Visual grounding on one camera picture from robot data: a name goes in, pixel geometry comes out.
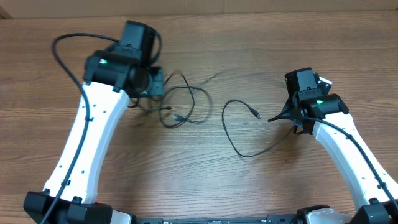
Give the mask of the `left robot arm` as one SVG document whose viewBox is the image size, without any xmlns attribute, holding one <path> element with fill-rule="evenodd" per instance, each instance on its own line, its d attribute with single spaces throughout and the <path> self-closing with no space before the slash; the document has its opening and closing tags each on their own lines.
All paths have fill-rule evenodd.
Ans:
<svg viewBox="0 0 398 224">
<path fill-rule="evenodd" d="M 97 202 L 98 181 L 111 138 L 127 108 L 164 94 L 155 63 L 162 43 L 152 27 L 127 21 L 120 39 L 85 62 L 77 82 L 80 104 L 62 155 L 42 191 L 27 193 L 25 212 L 36 223 L 135 223 L 135 215 Z"/>
</svg>

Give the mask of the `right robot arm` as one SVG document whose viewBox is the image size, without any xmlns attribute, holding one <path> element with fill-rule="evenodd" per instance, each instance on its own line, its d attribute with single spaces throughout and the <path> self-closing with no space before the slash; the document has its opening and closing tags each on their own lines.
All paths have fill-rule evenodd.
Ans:
<svg viewBox="0 0 398 224">
<path fill-rule="evenodd" d="M 289 97 L 275 120 L 289 119 L 325 148 L 349 188 L 356 213 L 326 205 L 297 210 L 297 223 L 397 223 L 397 182 L 380 165 L 360 136 L 348 107 L 332 82 L 312 68 L 286 73 Z"/>
</svg>

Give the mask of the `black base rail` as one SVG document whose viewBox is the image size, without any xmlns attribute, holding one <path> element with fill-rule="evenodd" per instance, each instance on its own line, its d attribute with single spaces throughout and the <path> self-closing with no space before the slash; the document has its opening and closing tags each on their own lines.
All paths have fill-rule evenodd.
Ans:
<svg viewBox="0 0 398 224">
<path fill-rule="evenodd" d="M 188 218 L 162 219 L 137 218 L 130 213 L 113 210 L 110 224 L 298 224 L 298 223 L 349 223 L 352 215 L 334 211 L 327 205 L 317 205 L 297 210 L 296 214 L 273 214 L 251 218 Z"/>
</svg>

